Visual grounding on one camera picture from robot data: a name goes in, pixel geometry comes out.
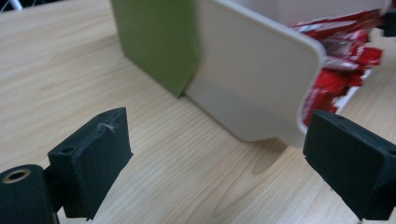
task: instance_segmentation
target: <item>light wood surface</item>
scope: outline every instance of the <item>light wood surface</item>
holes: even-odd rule
[[[396,43],[373,41],[384,62],[343,116],[396,143]],[[119,106],[134,157],[92,223],[358,223],[300,148],[235,140],[127,60],[107,0],[0,15],[0,171],[48,166],[48,151]]]

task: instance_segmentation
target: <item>white container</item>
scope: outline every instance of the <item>white container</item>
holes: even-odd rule
[[[186,95],[243,141],[277,137],[301,147],[302,107],[325,51],[282,23],[385,11],[388,5],[389,0],[197,0],[202,61]]]

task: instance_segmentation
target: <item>black rubber pad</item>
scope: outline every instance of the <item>black rubber pad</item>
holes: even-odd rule
[[[395,145],[341,116],[315,111],[304,155],[359,219],[389,219],[396,202]]]

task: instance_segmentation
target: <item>wood grain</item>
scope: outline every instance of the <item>wood grain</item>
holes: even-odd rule
[[[1,171],[46,167],[91,117],[127,108],[134,157],[91,223],[358,223],[300,148],[235,140],[127,60],[107,0],[8,12],[0,31]],[[396,43],[375,32],[372,45],[384,62],[343,115],[396,143]]]

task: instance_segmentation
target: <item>green panel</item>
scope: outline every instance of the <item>green panel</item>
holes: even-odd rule
[[[176,96],[199,62],[193,0],[111,0],[127,57]]]

